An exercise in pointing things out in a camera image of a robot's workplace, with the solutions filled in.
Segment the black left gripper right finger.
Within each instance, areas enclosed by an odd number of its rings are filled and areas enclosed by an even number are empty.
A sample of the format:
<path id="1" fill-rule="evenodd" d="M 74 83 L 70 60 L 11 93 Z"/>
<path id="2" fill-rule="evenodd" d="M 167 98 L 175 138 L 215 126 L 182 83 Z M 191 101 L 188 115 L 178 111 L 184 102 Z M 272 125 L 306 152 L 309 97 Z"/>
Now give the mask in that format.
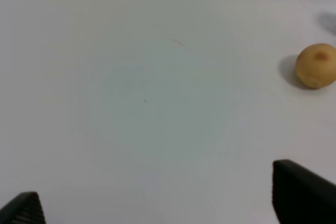
<path id="1" fill-rule="evenodd" d="M 289 159 L 272 165 L 272 206 L 280 223 L 335 223 L 335 184 Z"/>

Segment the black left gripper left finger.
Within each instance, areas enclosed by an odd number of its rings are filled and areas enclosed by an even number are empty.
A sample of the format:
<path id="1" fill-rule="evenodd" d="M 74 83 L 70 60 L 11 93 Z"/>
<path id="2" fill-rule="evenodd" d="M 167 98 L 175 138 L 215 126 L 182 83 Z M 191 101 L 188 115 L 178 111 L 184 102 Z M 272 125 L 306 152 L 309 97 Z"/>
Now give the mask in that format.
<path id="1" fill-rule="evenodd" d="M 1 208 L 2 224 L 46 224 L 39 194 L 29 191 L 18 194 Z"/>

